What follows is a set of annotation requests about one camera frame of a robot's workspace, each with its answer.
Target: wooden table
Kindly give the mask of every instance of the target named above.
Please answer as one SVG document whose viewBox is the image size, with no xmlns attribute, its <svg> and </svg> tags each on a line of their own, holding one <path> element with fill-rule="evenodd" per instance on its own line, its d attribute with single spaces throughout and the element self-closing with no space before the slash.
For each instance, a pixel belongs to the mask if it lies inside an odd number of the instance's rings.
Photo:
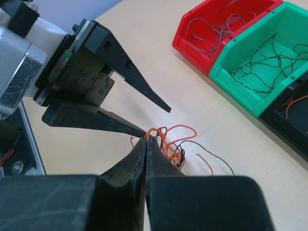
<svg viewBox="0 0 308 231">
<path fill-rule="evenodd" d="M 171 47 L 181 17 L 201 2 L 125 0 L 98 18 L 172 111 L 166 113 L 116 74 L 102 107 L 145 130 L 176 124 L 196 128 L 197 142 L 224 158 L 235 174 L 258 182 L 278 231 L 307 230 L 308 163 Z M 308 9 L 306 0 L 291 2 Z M 101 174 L 131 150 L 128 135 L 50 128 L 41 121 L 45 108 L 31 99 L 25 99 L 25 105 L 48 174 Z M 179 129 L 170 140 L 189 134 Z M 216 175 L 230 174 L 197 146 L 184 148 L 185 174 L 209 175 L 197 152 Z"/>
</svg>

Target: table surface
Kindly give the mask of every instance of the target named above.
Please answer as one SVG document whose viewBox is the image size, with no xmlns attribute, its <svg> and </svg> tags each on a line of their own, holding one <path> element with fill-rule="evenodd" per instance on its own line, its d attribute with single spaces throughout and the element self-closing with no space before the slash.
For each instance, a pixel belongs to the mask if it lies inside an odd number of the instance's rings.
<svg viewBox="0 0 308 231">
<path fill-rule="evenodd" d="M 306 0 L 290 1 L 308 9 Z M 236 175 L 258 182 L 278 231 L 306 230 L 308 163 L 171 46 L 181 17 L 201 2 L 125 0 L 98 18 L 172 111 L 166 113 L 116 74 L 102 107 L 144 130 L 177 124 L 196 128 L 195 141 L 225 159 Z M 101 174 L 131 150 L 129 135 L 50 128 L 41 121 L 45 108 L 31 99 L 24 103 L 48 174 Z M 170 140 L 189 134 L 179 129 Z M 196 153 L 210 162 L 215 175 L 230 174 L 222 162 L 197 146 L 184 148 L 185 174 L 210 174 Z"/>
</svg>

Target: plastic storage bin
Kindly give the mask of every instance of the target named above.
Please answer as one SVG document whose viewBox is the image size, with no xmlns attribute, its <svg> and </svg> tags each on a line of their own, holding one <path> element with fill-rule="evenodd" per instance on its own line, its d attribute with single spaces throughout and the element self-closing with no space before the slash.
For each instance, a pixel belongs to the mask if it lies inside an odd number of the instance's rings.
<svg viewBox="0 0 308 231">
<path fill-rule="evenodd" d="M 261 121 L 308 160 L 308 72 L 286 88 L 261 114 Z M 288 103 L 294 101 L 286 110 Z"/>
<path fill-rule="evenodd" d="M 179 51 L 185 58 L 191 61 L 207 76 L 224 46 L 230 42 L 231 39 L 247 30 L 251 25 L 259 21 L 261 18 L 283 3 L 282 0 L 237 0 L 230 4 L 231 2 L 233 2 L 233 0 L 206 0 L 205 2 L 195 7 L 193 10 L 189 11 L 182 17 L 179 28 L 172 43 L 172 46 L 177 51 Z M 204 21 L 195 20 L 190 24 L 186 36 L 186 29 L 190 21 L 195 18 L 202 18 L 208 21 L 208 23 L 212 26 L 217 25 L 219 11 L 219 22 L 221 25 L 226 23 L 229 16 L 232 14 L 236 14 L 239 17 L 244 15 L 243 19 L 245 20 L 246 24 L 244 25 L 241 20 L 231 24 L 230 29 L 234 33 L 229 34 L 228 37 L 224 37 L 224 40 L 219 44 L 217 50 L 211 54 L 204 53 L 195 49 L 193 46 L 191 46 L 190 42 L 195 47 L 202 50 L 209 51 L 212 48 L 206 42 L 192 37 L 192 34 L 206 39 L 211 46 L 215 46 L 218 34 L 215 33 Z"/>
<path fill-rule="evenodd" d="M 293 51 L 295 46 L 298 44 L 308 45 L 308 31 L 303 30 L 306 25 L 308 25 L 308 12 L 285 2 L 229 42 L 214 64 L 209 77 L 241 103 L 250 113 L 255 117 L 259 117 L 284 89 L 308 70 L 307 61 L 298 60 L 292 66 L 292 74 L 290 71 L 291 67 L 289 68 L 290 75 L 287 75 L 287 78 L 283 75 L 277 77 L 280 73 L 279 68 L 271 68 L 264 65 L 255 65 L 253 67 L 253 73 L 256 76 L 236 76 L 235 78 L 232 77 L 230 72 L 234 68 L 245 66 L 244 72 L 249 73 L 250 70 L 247 69 L 247 63 L 251 61 L 252 57 L 253 63 L 264 59 L 264 57 L 274 55 L 272 41 L 269 40 L 273 36 L 275 36 L 276 54 L 287 55 L 295 59 L 297 57 Z M 308 52 L 308 48 L 304 46 L 301 48 L 297 47 L 296 49 L 304 49 Z M 302 55 L 305 56 L 304 58 L 308 58 L 308 53 Z M 286 59 L 281 59 L 281 61 L 285 64 Z M 268 59 L 266 62 L 271 65 L 277 65 L 277 60 L 274 59 Z M 255 90 L 270 93 L 259 93 Z"/>
</svg>

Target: table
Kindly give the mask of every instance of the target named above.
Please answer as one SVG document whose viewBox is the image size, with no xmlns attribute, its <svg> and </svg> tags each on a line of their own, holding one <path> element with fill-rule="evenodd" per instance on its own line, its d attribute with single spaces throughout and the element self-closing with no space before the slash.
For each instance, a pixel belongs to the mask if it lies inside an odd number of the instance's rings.
<svg viewBox="0 0 308 231">
<path fill-rule="evenodd" d="M 114 75 L 115 86 L 102 107 L 147 130 L 186 124 L 197 142 L 224 158 L 235 174 L 258 182 L 278 231 L 303 231 L 308 220 L 308 163 L 253 118 L 172 47 L 181 17 L 202 0 L 125 0 L 98 18 L 109 28 L 145 79 L 172 108 L 166 113 Z M 291 2 L 308 9 L 305 0 Z M 50 128 L 41 121 L 45 108 L 25 106 L 48 174 L 101 174 L 131 150 L 129 136 L 111 132 Z M 189 135 L 180 129 L 170 139 Z M 183 145 L 183 172 L 230 174 L 219 160 L 197 146 Z"/>
</svg>

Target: metal cylinder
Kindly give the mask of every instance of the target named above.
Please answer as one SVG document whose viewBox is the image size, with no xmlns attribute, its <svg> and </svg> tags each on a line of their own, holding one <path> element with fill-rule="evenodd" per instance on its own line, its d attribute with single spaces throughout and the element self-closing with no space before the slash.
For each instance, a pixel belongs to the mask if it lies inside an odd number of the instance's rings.
<svg viewBox="0 0 308 231">
<path fill-rule="evenodd" d="M 0 150 L 8 150 L 13 146 L 18 138 L 19 130 L 0 120 Z"/>
</svg>

